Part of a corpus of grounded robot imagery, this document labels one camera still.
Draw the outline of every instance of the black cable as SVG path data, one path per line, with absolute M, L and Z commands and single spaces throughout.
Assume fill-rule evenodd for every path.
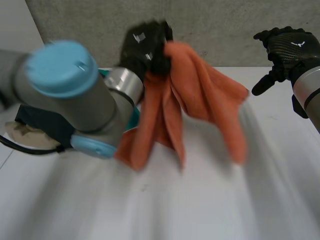
M 30 155 L 48 155 L 48 154 L 53 154 L 53 153 L 61 153 L 65 151 L 65 148 L 62 145 L 57 146 L 54 149 L 49 149 L 49 150 L 43 150 L 43 149 L 30 149 L 26 148 L 23 146 L 20 146 L 9 139 L 3 137 L 0 135 L 0 143 L 5 145 L 8 148 L 17 150 L 19 152 L 25 153 L 25 154 L 30 154 Z

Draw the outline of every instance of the silver metal ring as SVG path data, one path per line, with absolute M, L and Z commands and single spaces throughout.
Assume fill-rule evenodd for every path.
M 124 67 L 115 67 L 104 79 L 110 89 L 118 90 L 132 99 L 136 105 L 144 91 L 144 84 L 132 71 Z
M 293 85 L 293 93 L 302 107 L 307 98 L 320 89 L 320 66 L 314 67 L 302 74 Z

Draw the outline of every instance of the robotic arm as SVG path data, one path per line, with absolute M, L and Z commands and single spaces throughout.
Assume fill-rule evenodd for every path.
M 320 133 L 320 44 L 311 32 L 290 26 L 265 30 L 254 37 L 267 49 L 274 66 L 252 89 L 260 95 L 288 79 L 293 88 L 292 105 L 301 117 L 310 118 Z
M 146 72 L 170 69 L 162 54 L 170 30 L 166 22 L 131 28 L 119 64 L 105 79 L 74 41 L 56 41 L 31 55 L 0 50 L 0 103 L 3 109 L 21 103 L 57 112 L 76 129 L 76 150 L 110 158 L 143 95 Z

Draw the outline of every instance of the light blue joint cap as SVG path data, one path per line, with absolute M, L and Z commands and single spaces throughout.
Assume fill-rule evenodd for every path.
M 27 60 L 26 75 L 41 94 L 67 99 L 83 94 L 98 79 L 98 66 L 88 50 L 70 40 L 55 41 Z
M 112 158 L 117 150 L 113 145 L 85 136 L 73 135 L 70 143 L 71 146 L 79 152 L 104 159 Z

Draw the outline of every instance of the gray robot arm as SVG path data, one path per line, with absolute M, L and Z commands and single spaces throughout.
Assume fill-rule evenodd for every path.
M 296 80 L 293 94 L 320 133 L 320 66 L 306 71 Z
M 61 114 L 76 129 L 73 147 L 94 156 L 113 156 L 144 90 L 124 67 L 103 79 L 76 42 L 59 41 L 32 55 L 0 50 L 0 66 L 4 108 L 21 103 Z

